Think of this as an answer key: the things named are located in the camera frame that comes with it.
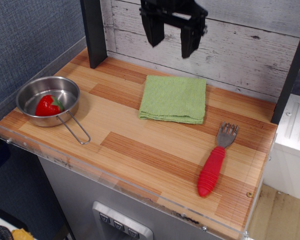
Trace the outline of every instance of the metal saucepan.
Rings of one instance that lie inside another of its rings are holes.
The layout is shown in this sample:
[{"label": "metal saucepan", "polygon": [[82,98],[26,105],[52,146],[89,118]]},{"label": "metal saucepan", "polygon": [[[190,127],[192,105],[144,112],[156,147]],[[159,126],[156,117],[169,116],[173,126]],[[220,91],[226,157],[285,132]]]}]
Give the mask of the metal saucepan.
[{"label": "metal saucepan", "polygon": [[[64,111],[52,116],[36,116],[37,105],[45,95],[57,97],[62,102]],[[16,106],[28,117],[30,123],[40,127],[53,127],[64,124],[79,143],[87,144],[91,138],[74,117],[79,108],[79,97],[80,90],[72,80],[62,76],[45,76],[27,83],[19,90],[16,96]],[[73,118],[88,136],[88,141],[80,141],[69,128],[66,121],[70,118]]]}]

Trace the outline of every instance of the fork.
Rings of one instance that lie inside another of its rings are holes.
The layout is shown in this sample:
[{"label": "fork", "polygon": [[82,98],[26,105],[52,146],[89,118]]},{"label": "fork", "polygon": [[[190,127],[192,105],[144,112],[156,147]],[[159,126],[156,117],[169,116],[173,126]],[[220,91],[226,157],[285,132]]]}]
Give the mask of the fork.
[{"label": "fork", "polygon": [[222,163],[226,156],[225,148],[232,144],[238,133],[239,126],[224,121],[216,136],[217,146],[211,151],[209,158],[205,162],[200,172],[197,188],[201,197],[207,196],[214,189],[218,178]]}]

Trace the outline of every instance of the wooden floor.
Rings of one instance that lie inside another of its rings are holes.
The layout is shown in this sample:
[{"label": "wooden floor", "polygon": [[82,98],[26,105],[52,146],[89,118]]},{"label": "wooden floor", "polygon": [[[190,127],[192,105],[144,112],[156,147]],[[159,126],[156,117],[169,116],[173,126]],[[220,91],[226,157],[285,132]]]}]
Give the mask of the wooden floor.
[{"label": "wooden floor", "polygon": [[300,199],[263,185],[248,232],[254,240],[300,240]]}]

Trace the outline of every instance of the wire handle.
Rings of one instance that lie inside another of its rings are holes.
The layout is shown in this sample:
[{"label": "wire handle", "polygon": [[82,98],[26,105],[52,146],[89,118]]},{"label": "wire handle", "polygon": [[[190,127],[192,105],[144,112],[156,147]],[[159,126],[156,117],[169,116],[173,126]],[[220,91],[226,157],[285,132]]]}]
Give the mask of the wire handle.
[{"label": "wire handle", "polygon": [[87,131],[84,129],[84,127],[81,126],[81,124],[78,122],[78,120],[75,118],[75,116],[74,116],[70,111],[67,111],[66,113],[67,113],[67,114],[70,114],[70,116],[75,120],[75,122],[79,125],[79,127],[82,129],[82,131],[84,131],[84,133],[85,133],[85,134],[87,135],[87,137],[89,138],[88,141],[80,141],[80,139],[75,135],[75,133],[70,129],[70,127],[65,123],[65,121],[63,121],[63,120],[61,119],[61,117],[59,117],[59,116],[56,116],[56,117],[63,123],[63,125],[66,126],[66,128],[70,131],[70,133],[75,137],[75,139],[76,139],[79,143],[81,143],[81,144],[88,144],[88,143],[91,141],[90,135],[87,133]]}]

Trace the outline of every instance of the green towel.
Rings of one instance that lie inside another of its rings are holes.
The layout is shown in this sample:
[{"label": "green towel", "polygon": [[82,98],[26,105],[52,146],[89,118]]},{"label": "green towel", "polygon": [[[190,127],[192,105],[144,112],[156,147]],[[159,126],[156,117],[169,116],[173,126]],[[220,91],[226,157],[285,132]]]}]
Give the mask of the green towel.
[{"label": "green towel", "polygon": [[205,79],[148,75],[139,118],[202,124],[205,102]]}]

